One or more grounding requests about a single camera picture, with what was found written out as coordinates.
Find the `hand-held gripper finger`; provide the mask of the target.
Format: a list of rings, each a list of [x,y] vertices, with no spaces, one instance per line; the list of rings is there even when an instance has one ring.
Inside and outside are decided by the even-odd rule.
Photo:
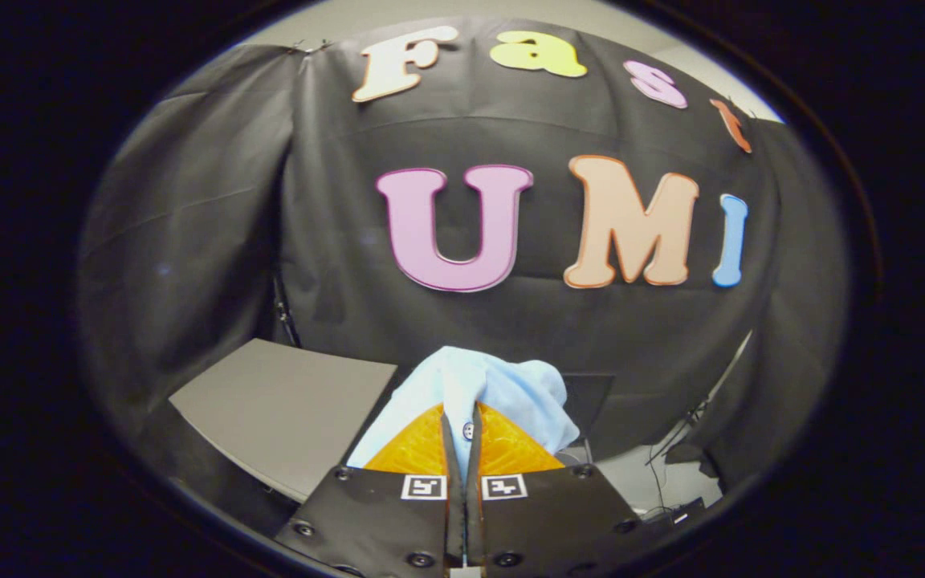
[[[449,425],[436,404],[365,467],[331,469],[275,538],[332,573],[447,576],[463,558],[462,498]]]
[[[486,576],[610,576],[646,549],[645,522],[591,463],[563,465],[488,404],[467,482],[467,546]]]

